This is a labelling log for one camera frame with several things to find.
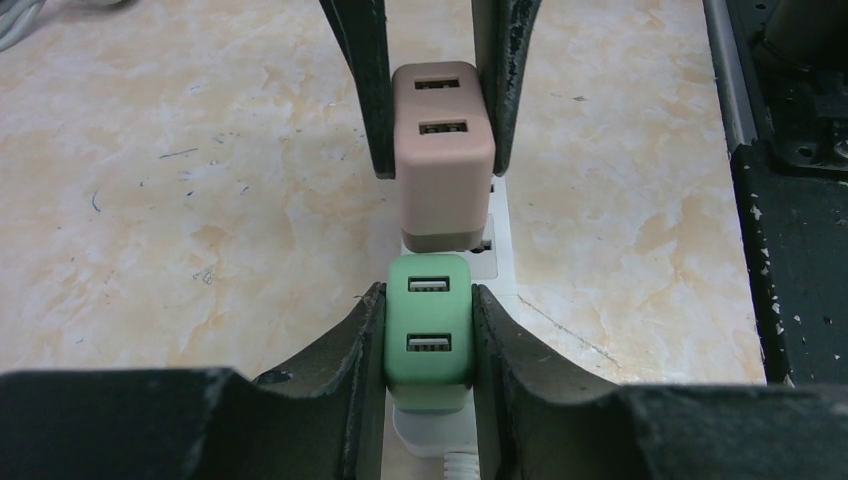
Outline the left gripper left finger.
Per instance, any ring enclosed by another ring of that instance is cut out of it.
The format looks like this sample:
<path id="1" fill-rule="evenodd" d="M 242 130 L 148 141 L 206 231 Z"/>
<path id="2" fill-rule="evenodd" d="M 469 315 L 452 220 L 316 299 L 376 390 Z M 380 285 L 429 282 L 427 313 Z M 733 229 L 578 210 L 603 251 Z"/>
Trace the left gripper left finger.
<path id="1" fill-rule="evenodd" d="M 247 379 L 233 369 L 1 377 L 5 479 L 377 479 L 385 287 Z"/>

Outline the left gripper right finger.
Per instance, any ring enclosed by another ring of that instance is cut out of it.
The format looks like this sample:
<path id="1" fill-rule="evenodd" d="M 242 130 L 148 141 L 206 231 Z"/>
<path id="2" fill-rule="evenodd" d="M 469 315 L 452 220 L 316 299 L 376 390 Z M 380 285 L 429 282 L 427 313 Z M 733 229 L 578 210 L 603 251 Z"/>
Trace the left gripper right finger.
<path id="1" fill-rule="evenodd" d="M 843 479 L 847 390 L 617 385 L 472 289 L 485 479 Z"/>

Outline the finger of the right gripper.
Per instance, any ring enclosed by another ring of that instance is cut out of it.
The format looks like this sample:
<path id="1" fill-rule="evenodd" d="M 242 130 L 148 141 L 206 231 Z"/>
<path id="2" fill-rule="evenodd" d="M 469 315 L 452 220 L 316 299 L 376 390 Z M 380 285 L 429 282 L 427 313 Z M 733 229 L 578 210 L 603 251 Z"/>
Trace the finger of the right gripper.
<path id="1" fill-rule="evenodd" d="M 395 177 L 394 104 L 382 0 L 321 0 L 352 74 L 375 175 Z"/>
<path id="2" fill-rule="evenodd" d="M 493 173 L 509 169 L 531 35 L 541 0 L 473 0 L 475 61 L 494 135 Z"/>

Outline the pink plug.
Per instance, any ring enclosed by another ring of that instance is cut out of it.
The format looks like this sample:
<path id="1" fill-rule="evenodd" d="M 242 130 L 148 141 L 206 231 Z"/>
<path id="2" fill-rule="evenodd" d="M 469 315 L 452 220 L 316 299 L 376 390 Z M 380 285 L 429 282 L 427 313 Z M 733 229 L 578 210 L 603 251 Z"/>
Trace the pink plug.
<path id="1" fill-rule="evenodd" d="M 476 68 L 407 64 L 392 77 L 395 180 L 404 246 L 466 251 L 487 224 L 495 140 Z"/>

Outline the green plug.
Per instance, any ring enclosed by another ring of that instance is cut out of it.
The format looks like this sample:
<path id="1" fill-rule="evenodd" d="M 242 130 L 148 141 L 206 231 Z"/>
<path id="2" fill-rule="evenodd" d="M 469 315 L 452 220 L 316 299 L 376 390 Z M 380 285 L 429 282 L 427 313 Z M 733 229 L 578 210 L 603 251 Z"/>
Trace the green plug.
<path id="1" fill-rule="evenodd" d="M 454 254 L 396 258 L 386 284 L 383 367 L 396 408 L 448 414 L 473 384 L 472 281 Z"/>

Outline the white power strip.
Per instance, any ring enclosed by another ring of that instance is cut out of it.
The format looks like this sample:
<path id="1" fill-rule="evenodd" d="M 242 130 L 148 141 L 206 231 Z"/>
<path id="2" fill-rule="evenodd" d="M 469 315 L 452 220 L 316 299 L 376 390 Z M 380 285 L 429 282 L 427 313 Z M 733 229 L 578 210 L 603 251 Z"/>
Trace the white power strip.
<path id="1" fill-rule="evenodd" d="M 513 319 L 520 318 L 506 180 L 494 176 L 482 250 L 460 254 L 469 264 L 472 282 L 486 286 Z M 442 460 L 449 453 L 477 453 L 473 393 L 462 410 L 450 414 L 404 413 L 392 410 L 396 434 L 417 458 Z"/>

